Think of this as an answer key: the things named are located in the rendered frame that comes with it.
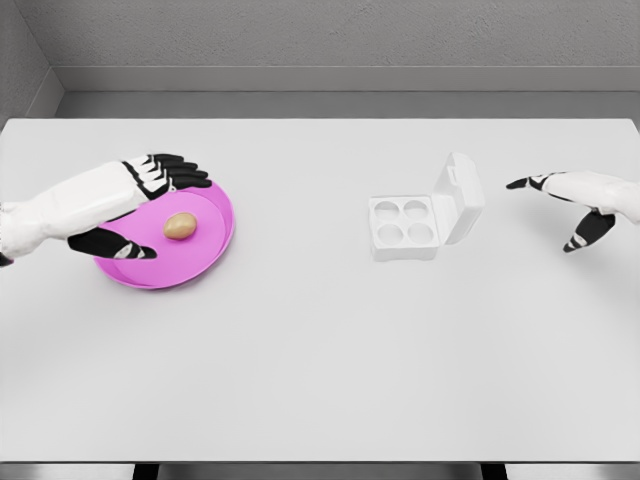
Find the pink round plate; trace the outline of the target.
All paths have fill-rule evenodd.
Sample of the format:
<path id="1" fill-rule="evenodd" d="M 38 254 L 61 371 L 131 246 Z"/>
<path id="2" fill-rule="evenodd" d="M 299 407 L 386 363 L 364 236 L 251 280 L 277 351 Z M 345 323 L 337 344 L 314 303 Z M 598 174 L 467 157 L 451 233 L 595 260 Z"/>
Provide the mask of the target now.
<path id="1" fill-rule="evenodd" d="M 182 240 L 163 233 L 170 217 L 189 213 L 196 229 Z M 217 184 L 170 192 L 141 205 L 133 213 L 102 225 L 142 246 L 154 249 L 154 259 L 106 259 L 94 262 L 110 279 L 141 289 L 160 289 L 189 281 L 213 265 L 230 243 L 235 215 L 228 195 Z"/>

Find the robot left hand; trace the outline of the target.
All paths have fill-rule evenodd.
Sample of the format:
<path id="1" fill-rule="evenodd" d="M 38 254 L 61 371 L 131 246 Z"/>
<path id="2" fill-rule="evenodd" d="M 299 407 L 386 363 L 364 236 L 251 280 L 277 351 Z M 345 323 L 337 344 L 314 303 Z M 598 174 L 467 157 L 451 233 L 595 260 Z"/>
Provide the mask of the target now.
<path id="1" fill-rule="evenodd" d="M 208 173 L 173 154 L 147 154 L 108 162 L 44 193 L 41 226 L 47 238 L 78 252 L 111 259 L 157 257 L 156 251 L 101 225 L 140 206 L 188 188 L 208 188 Z"/>

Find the white egg box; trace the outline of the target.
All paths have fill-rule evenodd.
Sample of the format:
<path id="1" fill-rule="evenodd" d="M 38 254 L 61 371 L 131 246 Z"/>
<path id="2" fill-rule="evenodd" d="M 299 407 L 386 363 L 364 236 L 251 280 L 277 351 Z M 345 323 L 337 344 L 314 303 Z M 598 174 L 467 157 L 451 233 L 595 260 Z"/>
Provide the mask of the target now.
<path id="1" fill-rule="evenodd" d="M 446 245 L 465 239 L 485 207 L 475 162 L 449 154 L 428 195 L 374 196 L 369 199 L 373 259 L 432 260 Z"/>

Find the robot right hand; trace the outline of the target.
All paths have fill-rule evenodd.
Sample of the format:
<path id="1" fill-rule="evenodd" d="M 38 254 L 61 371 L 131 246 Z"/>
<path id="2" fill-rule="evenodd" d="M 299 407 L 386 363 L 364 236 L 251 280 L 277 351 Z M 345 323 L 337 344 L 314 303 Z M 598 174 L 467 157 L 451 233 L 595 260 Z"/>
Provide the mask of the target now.
<path id="1" fill-rule="evenodd" d="M 564 253 L 602 239 L 615 226 L 618 215 L 640 226 L 640 181 L 591 171 L 563 171 L 523 177 L 508 183 L 506 189 L 534 189 L 589 209 L 563 246 Z"/>

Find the tan egg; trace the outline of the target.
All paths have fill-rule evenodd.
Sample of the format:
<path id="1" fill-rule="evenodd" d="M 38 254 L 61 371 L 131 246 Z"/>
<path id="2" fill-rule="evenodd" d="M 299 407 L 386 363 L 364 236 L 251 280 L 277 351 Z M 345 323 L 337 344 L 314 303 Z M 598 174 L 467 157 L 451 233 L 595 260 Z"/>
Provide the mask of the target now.
<path id="1" fill-rule="evenodd" d="M 189 212 L 170 216 L 163 225 L 163 235 L 170 240 L 189 238 L 197 229 L 197 218 Z"/>

